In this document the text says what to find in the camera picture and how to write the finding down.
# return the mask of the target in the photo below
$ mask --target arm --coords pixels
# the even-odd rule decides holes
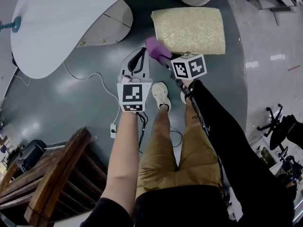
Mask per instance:
[[[134,113],[122,113],[110,155],[106,188],[102,198],[120,204],[132,214],[139,170],[138,121]]]
[[[236,120],[219,104],[201,81],[192,96],[209,131],[228,180],[242,206],[244,225],[262,221],[291,226],[294,204],[284,186],[253,152]]]

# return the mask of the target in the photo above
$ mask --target white cable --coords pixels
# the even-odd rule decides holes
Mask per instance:
[[[118,116],[119,116],[119,113],[120,113],[119,99],[118,99],[114,94],[110,93],[110,92],[107,90],[107,88],[106,88],[105,85],[104,85],[103,78],[102,78],[101,74],[100,74],[99,72],[94,72],[94,73],[91,74],[88,78],[77,78],[77,77],[75,77],[74,75],[72,75],[72,74],[67,70],[66,65],[65,65],[65,62],[63,62],[63,66],[64,66],[64,68],[66,69],[66,71],[68,72],[68,74],[70,74],[73,78],[75,78],[75,79],[77,79],[77,80],[87,80],[87,79],[90,79],[93,75],[98,75],[98,76],[101,78],[102,85],[103,85],[104,89],[107,91],[108,94],[110,94],[111,96],[113,96],[113,97],[117,100],[117,102],[118,102],[118,113],[117,113],[117,116],[116,116],[115,120],[113,121],[113,123],[115,123],[116,120],[117,120],[117,118],[118,118]]]
[[[14,77],[20,78],[20,79],[25,83],[25,85],[27,85],[27,86],[29,86],[29,84],[30,84],[31,81],[32,81],[32,79],[30,79],[30,80],[29,80],[29,83],[27,84],[27,83],[24,81],[24,79],[23,79],[22,77],[19,77],[19,76],[14,76]]]

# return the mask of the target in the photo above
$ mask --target khaki shorts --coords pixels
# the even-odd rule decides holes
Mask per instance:
[[[136,198],[148,191],[188,185],[217,186],[222,191],[218,159],[200,125],[184,134],[179,167],[171,140],[151,137],[140,161]]]

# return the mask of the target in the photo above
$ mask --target white table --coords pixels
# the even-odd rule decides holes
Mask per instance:
[[[11,47],[27,76],[50,75],[68,57],[96,20],[119,0],[19,0],[14,16],[22,17]]]

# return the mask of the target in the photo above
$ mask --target beige cushion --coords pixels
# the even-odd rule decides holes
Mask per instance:
[[[225,54],[221,13],[213,8],[153,11],[156,37],[171,52]]]

